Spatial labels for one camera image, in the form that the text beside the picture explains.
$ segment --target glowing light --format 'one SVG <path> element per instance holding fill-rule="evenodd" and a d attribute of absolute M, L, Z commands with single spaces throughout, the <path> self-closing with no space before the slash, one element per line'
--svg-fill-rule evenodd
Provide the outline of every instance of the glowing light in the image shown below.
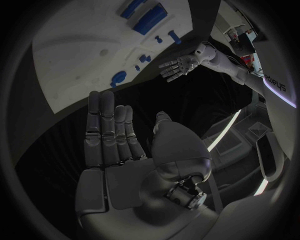
<path fill-rule="evenodd" d="M 283 101 L 285 101 L 287 104 L 291 105 L 292 107 L 294 107 L 295 109 L 297 108 L 296 105 L 294 103 L 292 103 L 291 101 L 287 100 L 284 96 L 280 95 L 278 92 L 276 92 L 272 87 L 269 86 L 269 84 L 267 83 L 265 77 L 263 77 L 263 83 L 264 85 L 270 89 L 276 96 L 280 97 Z"/>
<path fill-rule="evenodd" d="M 263 179 L 256 193 L 254 193 L 254 196 L 262 194 L 263 191 L 266 189 L 267 185 L 268 185 L 268 181 L 266 179 Z"/>
<path fill-rule="evenodd" d="M 239 110 L 238 112 L 236 112 L 234 114 L 233 118 L 230 120 L 228 125 L 224 128 L 224 130 L 220 133 L 220 135 L 217 136 L 217 138 L 213 141 L 213 143 L 207 148 L 207 150 L 209 152 L 221 141 L 221 139 L 224 137 L 224 135 L 227 133 L 227 131 L 230 129 L 230 127 L 234 124 L 234 122 L 237 119 L 237 117 L 239 116 L 240 112 L 241 112 L 241 110 Z"/>

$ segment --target blue object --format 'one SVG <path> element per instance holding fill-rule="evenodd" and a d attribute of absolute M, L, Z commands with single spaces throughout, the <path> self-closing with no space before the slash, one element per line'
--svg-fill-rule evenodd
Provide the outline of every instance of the blue object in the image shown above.
<path fill-rule="evenodd" d="M 145 62 L 146 59 L 147 59 L 147 58 L 146 58 L 145 54 L 142 55 L 142 56 L 139 58 L 139 60 L 140 60 L 141 63 Z"/>
<path fill-rule="evenodd" d="M 150 63 L 150 62 L 151 62 L 151 57 L 150 57 L 150 56 L 147 56 L 146 61 L 147 61 L 148 63 Z"/>
<path fill-rule="evenodd" d="M 133 0 L 128 7 L 122 12 L 121 17 L 129 19 L 134 13 L 136 8 L 147 0 Z"/>
<path fill-rule="evenodd" d="M 142 35 L 145 35 L 166 16 L 166 10 L 159 3 L 141 17 L 138 23 L 133 27 L 133 30 L 139 32 Z"/>
<path fill-rule="evenodd" d="M 119 71 L 118 73 L 116 73 L 111 79 L 110 86 L 115 88 L 117 86 L 116 84 L 119 84 L 125 80 L 126 75 L 127 73 L 125 71 Z"/>
<path fill-rule="evenodd" d="M 181 44 L 180 38 L 176 35 L 176 33 L 172 30 L 168 33 L 176 44 Z"/>
<path fill-rule="evenodd" d="M 155 39 L 157 40 L 157 42 L 159 44 L 161 44 L 163 42 L 163 40 L 159 36 L 156 36 Z"/>

